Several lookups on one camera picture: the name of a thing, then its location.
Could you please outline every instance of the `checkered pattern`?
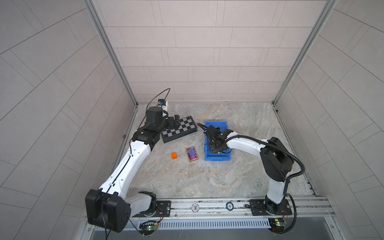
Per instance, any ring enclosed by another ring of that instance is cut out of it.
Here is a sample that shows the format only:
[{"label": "checkered pattern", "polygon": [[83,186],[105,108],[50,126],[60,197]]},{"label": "checkered pattern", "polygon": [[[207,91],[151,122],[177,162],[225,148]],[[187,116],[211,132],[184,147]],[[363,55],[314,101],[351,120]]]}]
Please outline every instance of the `checkered pattern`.
[{"label": "checkered pattern", "polygon": [[180,119],[180,127],[177,130],[168,129],[161,133],[163,141],[171,141],[176,138],[188,135],[190,133],[196,132],[196,124],[192,119],[192,116]]}]

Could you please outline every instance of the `marble surface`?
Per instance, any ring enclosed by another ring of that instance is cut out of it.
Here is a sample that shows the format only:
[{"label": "marble surface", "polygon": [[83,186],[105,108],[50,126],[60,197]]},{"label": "marble surface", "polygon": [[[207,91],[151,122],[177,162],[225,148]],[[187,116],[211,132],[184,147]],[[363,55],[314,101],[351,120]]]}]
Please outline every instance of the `marble surface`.
[{"label": "marble surface", "polygon": [[[129,139],[145,116],[146,104],[138,107]],[[291,151],[283,130],[270,103],[185,103],[168,107],[170,116],[180,118],[191,115],[195,123],[204,121],[228,121],[229,129],[258,139],[277,137]],[[195,146],[199,160],[189,162],[185,149]],[[177,153],[172,160],[171,153]],[[299,171],[295,163],[293,172]],[[145,190],[158,198],[180,197],[245,197],[264,196],[269,178],[260,157],[234,149],[226,162],[204,160],[204,134],[198,131],[171,142],[162,138],[151,154],[141,164],[135,175],[128,196]],[[303,176],[291,180],[288,192],[292,195],[310,195]]]}]

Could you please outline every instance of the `side wall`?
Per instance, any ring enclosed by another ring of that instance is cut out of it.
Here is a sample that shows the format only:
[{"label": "side wall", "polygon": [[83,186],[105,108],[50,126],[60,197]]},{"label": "side wall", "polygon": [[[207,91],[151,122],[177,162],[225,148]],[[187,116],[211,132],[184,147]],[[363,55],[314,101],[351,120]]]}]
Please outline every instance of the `side wall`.
[{"label": "side wall", "polygon": [[138,102],[274,100],[325,2],[93,0]]},{"label": "side wall", "polygon": [[350,239],[384,238],[383,12],[381,0],[339,0],[277,103]]},{"label": "side wall", "polygon": [[70,239],[132,110],[81,0],[1,1],[1,239]]}]

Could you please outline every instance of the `black and gray checkered board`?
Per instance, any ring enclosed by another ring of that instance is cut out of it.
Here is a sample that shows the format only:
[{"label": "black and gray checkered board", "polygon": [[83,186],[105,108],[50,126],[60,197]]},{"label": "black and gray checkered board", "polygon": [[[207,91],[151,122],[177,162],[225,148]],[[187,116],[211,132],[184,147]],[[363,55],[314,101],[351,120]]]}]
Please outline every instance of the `black and gray checkered board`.
[{"label": "black and gray checkered board", "polygon": [[179,137],[184,137],[185,135],[191,134],[193,132],[197,132],[197,127],[195,122],[193,121],[192,116],[189,116],[180,119],[179,129],[167,129],[161,133],[161,137],[163,138],[163,142],[166,143],[175,140]]}]

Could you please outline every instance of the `blue container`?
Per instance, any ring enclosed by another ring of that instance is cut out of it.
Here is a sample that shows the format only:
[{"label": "blue container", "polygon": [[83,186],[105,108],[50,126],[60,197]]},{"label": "blue container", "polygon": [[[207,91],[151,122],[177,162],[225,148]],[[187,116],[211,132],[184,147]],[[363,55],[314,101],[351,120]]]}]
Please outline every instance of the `blue container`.
[{"label": "blue container", "polygon": [[[204,125],[209,127],[210,125],[214,126],[215,128],[219,127],[220,131],[223,132],[225,129],[228,129],[228,122],[227,121],[205,121]],[[205,144],[204,144],[204,152],[205,152],[205,160],[206,161],[229,161],[231,160],[231,153],[211,153],[211,150],[208,146],[208,138],[205,137]]]}]

